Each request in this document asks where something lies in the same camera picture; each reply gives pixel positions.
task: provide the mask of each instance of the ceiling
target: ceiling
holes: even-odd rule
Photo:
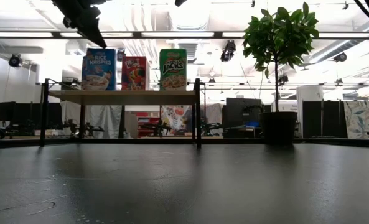
[[[303,0],[189,0],[188,6],[177,8],[173,0],[111,0],[98,6],[101,11],[100,30],[103,31],[165,31],[181,30],[188,27],[204,31],[243,31],[252,16],[261,17],[260,9],[276,11],[285,7],[293,11],[302,6]],[[345,7],[345,1],[339,0],[308,0],[310,11],[316,12],[320,22],[317,29],[324,32],[353,32],[369,22],[369,18],[351,1]],[[73,31],[62,24],[63,15],[48,0],[0,0],[0,31]],[[73,40],[81,46],[94,46],[87,40]],[[45,39],[0,39],[0,57],[9,58],[9,47],[40,47],[53,48],[55,44],[66,44],[67,40]],[[157,82],[157,68],[160,49],[173,48],[180,44],[192,44],[197,47],[197,60],[189,65],[189,78],[200,77],[208,82],[211,75],[218,83],[207,86],[209,100],[222,100],[226,97],[244,95],[247,98],[262,98],[265,101],[274,99],[274,78],[262,78],[261,72],[253,68],[255,61],[242,56],[242,41],[236,40],[236,54],[230,62],[222,63],[220,55],[227,40],[106,40],[109,47],[125,48],[128,55],[145,55],[151,63],[151,82]],[[331,49],[337,40],[315,40],[312,54]],[[369,82],[369,40],[346,49],[346,62],[335,63],[325,60],[307,68],[296,67],[296,70],[281,68],[281,73],[288,75],[289,83],[280,87],[282,97],[294,95],[300,83],[332,83],[342,78],[345,83]],[[25,60],[37,63],[45,56],[42,53],[22,54]],[[70,55],[67,51],[64,67],[65,76],[80,76],[82,59]],[[230,83],[252,83],[252,85],[234,85]],[[354,94],[358,86],[337,88],[324,86],[327,94],[336,92]]]

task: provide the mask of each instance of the wooden shelf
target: wooden shelf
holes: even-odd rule
[[[192,105],[195,91],[49,91],[50,96],[80,105]]]

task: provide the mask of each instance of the cereal box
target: cereal box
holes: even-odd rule
[[[116,49],[88,48],[82,66],[82,90],[116,90]]]
[[[122,90],[148,90],[149,64],[146,57],[123,57]]]
[[[162,49],[159,55],[160,90],[186,90],[187,51]]]

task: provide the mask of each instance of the ceiling duct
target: ceiling duct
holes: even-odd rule
[[[197,0],[188,0],[181,7],[173,7],[169,12],[170,25],[173,31],[205,31],[209,22],[208,1],[199,2]],[[197,59],[199,50],[203,47],[201,43],[193,41],[185,42],[181,40],[175,47],[187,50],[187,60],[194,63]]]
[[[369,22],[357,28],[355,32],[369,32]],[[337,40],[328,45],[326,48],[309,57],[310,63],[320,63],[324,60],[330,59],[356,45],[362,43],[364,40]]]

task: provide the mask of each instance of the wall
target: wall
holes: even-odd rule
[[[0,102],[40,102],[41,86],[35,85],[36,73],[26,68],[15,69],[0,58]]]

